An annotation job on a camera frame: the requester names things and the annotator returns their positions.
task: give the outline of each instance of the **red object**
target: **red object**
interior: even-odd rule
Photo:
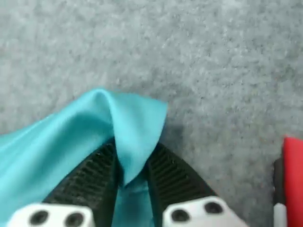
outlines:
[[[287,226],[303,227],[303,140],[285,138],[283,156]]]

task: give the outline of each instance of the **cyan cloth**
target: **cyan cloth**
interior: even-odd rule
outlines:
[[[95,89],[58,113],[0,136],[0,227],[17,209],[42,201],[85,157],[115,137],[124,186],[113,227],[152,226],[138,174],[162,132],[167,104],[136,94]]]

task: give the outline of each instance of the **black rubber pad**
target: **black rubber pad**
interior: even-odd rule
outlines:
[[[112,140],[82,161],[44,202],[88,206],[93,210],[97,227],[110,227],[120,171]]]
[[[145,172],[155,227],[162,227],[162,214],[169,205],[216,195],[196,171],[161,144],[148,159]]]

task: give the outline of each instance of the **gray carpet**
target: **gray carpet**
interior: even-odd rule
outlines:
[[[251,227],[303,138],[301,0],[1,0],[0,133],[94,87],[169,102],[161,139]]]

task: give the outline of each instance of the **screw hole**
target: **screw hole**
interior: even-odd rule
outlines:
[[[216,202],[209,202],[205,205],[205,210],[209,214],[220,214],[223,212],[223,208]]]
[[[30,218],[30,224],[33,226],[39,226],[45,223],[48,218],[48,212],[45,210],[40,210],[34,213]]]
[[[189,220],[189,215],[185,210],[175,210],[172,212],[171,218],[176,222],[185,222]]]
[[[83,223],[83,219],[82,214],[72,213],[66,218],[65,225],[66,227],[79,227]]]

